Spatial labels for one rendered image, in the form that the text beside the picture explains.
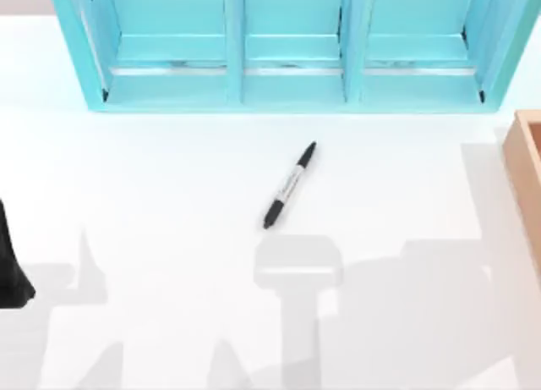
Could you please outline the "light blue rack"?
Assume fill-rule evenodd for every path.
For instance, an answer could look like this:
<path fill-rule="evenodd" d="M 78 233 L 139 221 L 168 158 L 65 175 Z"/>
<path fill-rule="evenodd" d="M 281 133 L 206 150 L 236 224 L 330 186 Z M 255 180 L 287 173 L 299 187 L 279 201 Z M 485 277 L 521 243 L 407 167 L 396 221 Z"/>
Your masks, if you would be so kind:
<path fill-rule="evenodd" d="M 104 113 L 492 113 L 541 0 L 52 0 Z"/>

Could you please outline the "salmon-coloured shallow box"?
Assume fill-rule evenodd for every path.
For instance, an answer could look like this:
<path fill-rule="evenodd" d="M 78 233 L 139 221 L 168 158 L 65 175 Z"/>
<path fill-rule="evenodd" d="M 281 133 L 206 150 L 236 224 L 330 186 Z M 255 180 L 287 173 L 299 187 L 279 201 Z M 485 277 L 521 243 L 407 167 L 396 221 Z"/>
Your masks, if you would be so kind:
<path fill-rule="evenodd" d="M 515 111 L 503 153 L 533 257 L 541 267 L 541 109 Z"/>

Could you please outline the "black and white marker pen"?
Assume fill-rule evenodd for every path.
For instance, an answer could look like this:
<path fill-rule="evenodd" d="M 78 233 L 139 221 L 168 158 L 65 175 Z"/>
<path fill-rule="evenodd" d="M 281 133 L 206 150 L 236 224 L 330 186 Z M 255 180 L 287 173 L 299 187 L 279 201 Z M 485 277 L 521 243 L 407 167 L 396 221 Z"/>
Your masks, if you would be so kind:
<path fill-rule="evenodd" d="M 264 229 L 271 228 L 280 217 L 281 212 L 283 211 L 285 205 L 287 204 L 288 200 L 292 196 L 292 193 L 295 190 L 303 172 L 306 170 L 307 166 L 309 165 L 312 159 L 312 156 L 314 154 L 314 151 L 316 149 L 316 146 L 317 146 L 317 142 L 312 141 L 309 144 L 309 146 L 305 149 L 301 157 L 298 159 L 295 167 L 293 168 L 292 172 L 288 176 L 285 184 L 279 190 L 275 199 L 270 205 L 269 210 L 265 214 L 264 221 L 263 221 Z"/>

